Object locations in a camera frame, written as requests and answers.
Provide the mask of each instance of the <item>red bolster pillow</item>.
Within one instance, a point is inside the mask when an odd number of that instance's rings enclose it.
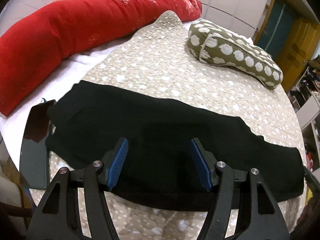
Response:
[[[0,112],[10,112],[75,53],[133,33],[174,11],[200,17],[199,0],[65,0],[50,3],[0,37]]]

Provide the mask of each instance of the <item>yellow door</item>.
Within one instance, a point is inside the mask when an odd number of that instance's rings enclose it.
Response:
[[[305,70],[306,62],[320,38],[320,25],[300,18],[295,21],[288,39],[276,58],[276,63],[283,72],[282,87],[288,92]]]

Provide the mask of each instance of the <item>beige bedspread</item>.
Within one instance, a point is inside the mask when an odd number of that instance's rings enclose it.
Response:
[[[89,71],[84,80],[113,85],[157,98],[174,98],[219,114],[240,116],[257,135],[270,143],[297,147],[304,165],[306,156],[295,112],[281,86],[266,89],[254,77],[233,67],[200,63],[186,47],[187,30],[172,11],[146,26],[109,57]],[[51,178],[64,161],[50,156]],[[37,204],[43,194],[31,190]],[[88,228],[83,190],[79,208],[86,236]],[[106,193],[114,225],[121,239],[196,239],[206,212],[158,210]],[[305,203],[300,197],[279,203],[289,231],[292,231]],[[233,234],[237,210],[231,212],[226,236]]]

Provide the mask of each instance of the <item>olive pillow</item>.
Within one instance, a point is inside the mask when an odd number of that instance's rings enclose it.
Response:
[[[282,71],[268,53],[208,20],[198,19],[192,23],[188,47],[200,62],[234,66],[255,76],[270,90],[282,82]]]

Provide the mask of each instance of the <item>black cloth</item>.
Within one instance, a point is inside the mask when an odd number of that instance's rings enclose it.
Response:
[[[194,137],[234,169],[259,169],[278,201],[303,192],[298,149],[264,141],[240,117],[86,81],[51,106],[48,116],[56,130],[46,145],[74,169],[101,159],[127,137],[129,152],[112,192],[136,203],[208,210],[212,193],[201,186],[189,154]]]

